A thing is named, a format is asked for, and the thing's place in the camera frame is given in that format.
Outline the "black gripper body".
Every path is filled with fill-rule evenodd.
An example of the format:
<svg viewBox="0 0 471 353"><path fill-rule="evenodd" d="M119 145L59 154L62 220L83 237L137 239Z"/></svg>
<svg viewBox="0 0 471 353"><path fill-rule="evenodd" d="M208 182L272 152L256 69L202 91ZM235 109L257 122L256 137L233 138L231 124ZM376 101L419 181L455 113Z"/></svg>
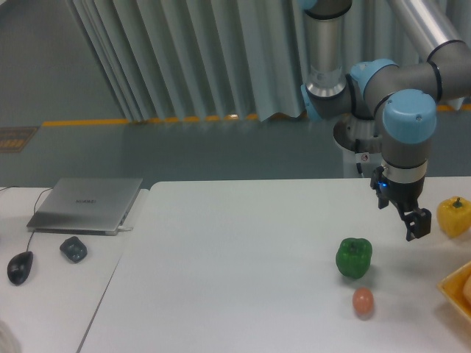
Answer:
<svg viewBox="0 0 471 353"><path fill-rule="evenodd" d="M410 213L419 207L418 198L423 190L425 178L412 182L400 183L388 179L385 175L384 167L377 167L372 172L370 187L376 193L383 194L388 198L399 213Z"/></svg>

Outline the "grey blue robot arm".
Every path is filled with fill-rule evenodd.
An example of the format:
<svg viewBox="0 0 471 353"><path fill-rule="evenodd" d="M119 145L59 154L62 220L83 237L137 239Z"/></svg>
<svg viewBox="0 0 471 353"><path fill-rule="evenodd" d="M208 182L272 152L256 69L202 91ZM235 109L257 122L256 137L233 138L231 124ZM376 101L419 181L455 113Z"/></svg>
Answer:
<svg viewBox="0 0 471 353"><path fill-rule="evenodd" d="M301 87L309 118L349 113L364 121L368 138L346 134L351 151L380 147L381 164L370 186L379 208L393 204L408 240L431 230L421 208L436 106L470 94L470 48L434 1L390 1L389 6L417 50L420 63L401 67L378 59L341 69L342 20L350 1L301 1L308 22L310 70Z"/></svg>

